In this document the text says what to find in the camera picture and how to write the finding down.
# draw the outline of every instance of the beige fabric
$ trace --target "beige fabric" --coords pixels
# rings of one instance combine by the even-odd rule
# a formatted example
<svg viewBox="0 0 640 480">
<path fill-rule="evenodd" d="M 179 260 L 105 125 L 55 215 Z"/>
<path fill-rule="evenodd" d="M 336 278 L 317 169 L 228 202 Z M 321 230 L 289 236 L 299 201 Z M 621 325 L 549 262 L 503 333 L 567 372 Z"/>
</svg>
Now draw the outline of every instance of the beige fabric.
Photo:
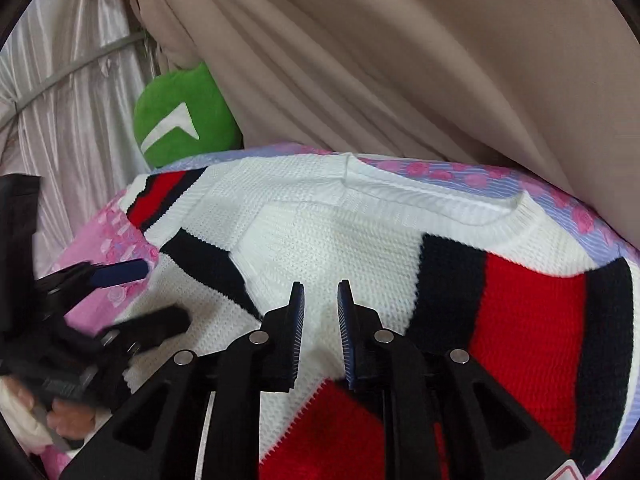
<svg viewBox="0 0 640 480">
<path fill-rule="evenodd" d="M 640 47 L 611 0 L 137 0 L 247 146 L 505 164 L 640 245 Z"/>
</svg>

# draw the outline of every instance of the pink rose pattern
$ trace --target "pink rose pattern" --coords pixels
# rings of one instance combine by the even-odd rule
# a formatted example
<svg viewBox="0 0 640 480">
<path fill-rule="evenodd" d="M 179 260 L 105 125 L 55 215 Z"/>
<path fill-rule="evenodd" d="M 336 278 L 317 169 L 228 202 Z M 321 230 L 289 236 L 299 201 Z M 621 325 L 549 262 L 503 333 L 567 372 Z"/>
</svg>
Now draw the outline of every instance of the pink rose pattern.
<svg viewBox="0 0 640 480">
<path fill-rule="evenodd" d="M 150 268 L 155 267 L 158 249 L 145 240 L 117 207 L 121 196 L 119 193 L 78 233 L 56 262 L 57 267 L 67 267 L 84 260 L 114 264 L 136 258 L 146 260 Z M 146 280 L 143 280 L 96 290 L 69 312 L 66 319 L 77 328 L 95 333 L 112 323 L 145 286 Z"/>
<path fill-rule="evenodd" d="M 465 170 L 468 170 L 469 168 L 472 168 L 470 164 L 462 164 L 461 162 L 451 163 L 451 169 L 453 171 L 465 171 Z"/>
<path fill-rule="evenodd" d="M 409 176 L 427 176 L 429 174 L 429 164 L 427 162 L 412 162 L 406 167 Z"/>
<path fill-rule="evenodd" d="M 453 180 L 453 174 L 447 170 L 433 170 L 429 173 L 429 177 L 436 180 Z"/>
<path fill-rule="evenodd" d="M 556 207 L 559 207 L 560 209 L 564 209 L 571 202 L 571 197 L 564 191 L 560 191 L 557 187 L 552 187 L 549 194 L 551 195 L 554 204 L 556 204 Z"/>
<path fill-rule="evenodd" d="M 471 187 L 475 187 L 476 189 L 482 189 L 483 187 L 487 187 L 489 185 L 489 179 L 485 174 L 482 173 L 471 173 L 465 175 L 464 179 L 465 184 Z"/>
<path fill-rule="evenodd" d="M 500 168 L 499 166 L 487 166 L 486 172 L 491 178 L 505 178 L 511 174 L 511 170 L 509 168 Z"/>
<path fill-rule="evenodd" d="M 546 184 L 543 184 L 538 179 L 529 175 L 520 176 L 520 187 L 527 191 L 533 197 L 543 196 L 545 193 Z"/>
<path fill-rule="evenodd" d="M 571 211 L 571 218 L 574 219 L 579 233 L 587 234 L 593 231 L 593 226 L 595 224 L 594 217 L 593 214 L 587 210 L 587 208 L 581 205 L 577 205 Z"/>
<path fill-rule="evenodd" d="M 379 167 L 380 170 L 397 173 L 402 168 L 402 162 L 395 160 L 394 158 L 386 158 L 385 160 L 379 160 L 376 166 Z"/>
<path fill-rule="evenodd" d="M 317 153 L 320 148 L 313 148 L 312 146 L 302 146 L 300 147 L 300 153 Z"/>
<path fill-rule="evenodd" d="M 62 470 L 71 462 L 66 453 L 60 453 L 55 447 L 49 446 L 40 455 L 49 480 L 58 480 Z"/>
</svg>

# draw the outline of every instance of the white fabric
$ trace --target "white fabric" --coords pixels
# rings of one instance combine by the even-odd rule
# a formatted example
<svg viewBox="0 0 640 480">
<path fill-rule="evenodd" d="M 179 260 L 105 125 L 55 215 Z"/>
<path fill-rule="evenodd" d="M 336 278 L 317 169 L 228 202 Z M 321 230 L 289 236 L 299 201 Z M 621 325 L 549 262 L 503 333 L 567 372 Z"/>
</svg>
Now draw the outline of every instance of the white fabric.
<svg viewBox="0 0 640 480">
<path fill-rule="evenodd" d="M 40 454 L 51 444 L 47 429 L 40 424 L 27 408 L 11 393 L 0 378 L 0 413 L 25 452 Z"/>
<path fill-rule="evenodd" d="M 0 119 L 45 79 L 132 33 L 123 0 L 33 0 L 0 52 Z M 0 174 L 44 177 L 36 273 L 95 211 L 148 171 L 134 104 L 151 78 L 140 44 L 96 60 L 37 98 L 0 132 Z"/>
<path fill-rule="evenodd" d="M 124 211 L 146 179 L 137 177 L 123 196 Z M 581 245 L 526 192 L 508 199 L 480 197 L 372 168 L 349 153 L 250 157 L 210 166 L 145 238 L 160 247 L 183 227 L 231 250 L 260 208 L 273 200 L 337 205 L 556 276 L 595 267 Z"/>
<path fill-rule="evenodd" d="M 145 140 L 140 144 L 140 150 L 142 153 L 146 153 L 146 150 L 151 148 L 158 140 L 162 139 L 174 128 L 181 128 L 191 137 L 196 140 L 200 139 L 196 131 L 196 127 L 193 126 L 187 103 L 180 103 L 173 110 L 169 112 L 167 117 L 162 119 L 154 128 L 149 132 Z"/>
<path fill-rule="evenodd" d="M 120 203 L 124 210 L 145 181 L 140 176 L 132 184 Z M 513 200 L 482 198 L 376 170 L 350 154 L 246 158 L 207 168 L 145 237 L 162 246 L 180 228 L 231 252 L 263 313 L 287 303 L 293 281 L 305 285 L 296 387 L 289 394 L 262 394 L 261 459 L 322 380 L 344 373 L 335 313 L 341 279 L 351 279 L 356 301 L 378 309 L 385 326 L 404 332 L 422 232 L 549 274 L 571 276 L 594 267 L 526 192 Z M 258 327 L 239 306 L 187 276 L 165 254 L 147 291 L 121 319 L 172 301 L 190 310 L 193 327 L 136 359 L 126 376 L 134 390 L 175 351 L 220 350 Z"/>
</svg>

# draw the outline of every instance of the green pillow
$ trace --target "green pillow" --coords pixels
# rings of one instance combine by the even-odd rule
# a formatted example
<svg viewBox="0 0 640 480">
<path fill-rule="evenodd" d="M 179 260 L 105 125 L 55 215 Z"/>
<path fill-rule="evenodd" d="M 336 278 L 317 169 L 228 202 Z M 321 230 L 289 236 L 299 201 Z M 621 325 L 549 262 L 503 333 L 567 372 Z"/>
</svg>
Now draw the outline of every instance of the green pillow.
<svg viewBox="0 0 640 480">
<path fill-rule="evenodd" d="M 241 147 L 242 135 L 207 65 L 156 77 L 133 115 L 136 142 L 155 168 Z"/>
</svg>

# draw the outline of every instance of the white knit sweater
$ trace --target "white knit sweater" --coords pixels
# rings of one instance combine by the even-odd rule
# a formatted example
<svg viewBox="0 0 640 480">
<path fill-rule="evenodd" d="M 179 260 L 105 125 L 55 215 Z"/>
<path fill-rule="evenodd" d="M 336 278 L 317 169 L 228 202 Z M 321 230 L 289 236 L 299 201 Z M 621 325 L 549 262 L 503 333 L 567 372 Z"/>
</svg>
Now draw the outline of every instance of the white knit sweater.
<svg viewBox="0 0 640 480">
<path fill-rule="evenodd" d="M 124 211 L 145 180 L 139 177 L 123 197 Z M 290 394 L 262 395 L 261 457 L 322 380 L 344 374 L 335 313 L 341 279 L 351 280 L 356 302 L 376 308 L 385 326 L 404 331 L 412 312 L 422 232 L 556 276 L 594 268 L 584 249 L 526 192 L 506 200 L 483 198 L 414 182 L 349 154 L 246 158 L 211 166 L 145 237 L 161 247 L 179 229 L 230 251 L 261 313 L 286 304 L 293 281 L 305 285 L 298 380 Z M 180 348 L 198 354 L 222 350 L 259 327 L 246 311 L 189 277 L 166 254 L 161 254 L 148 290 L 124 317 L 173 301 L 192 311 L 193 326 L 136 360 L 127 375 L 134 390 Z M 634 360 L 637 364 L 637 352 Z"/>
</svg>

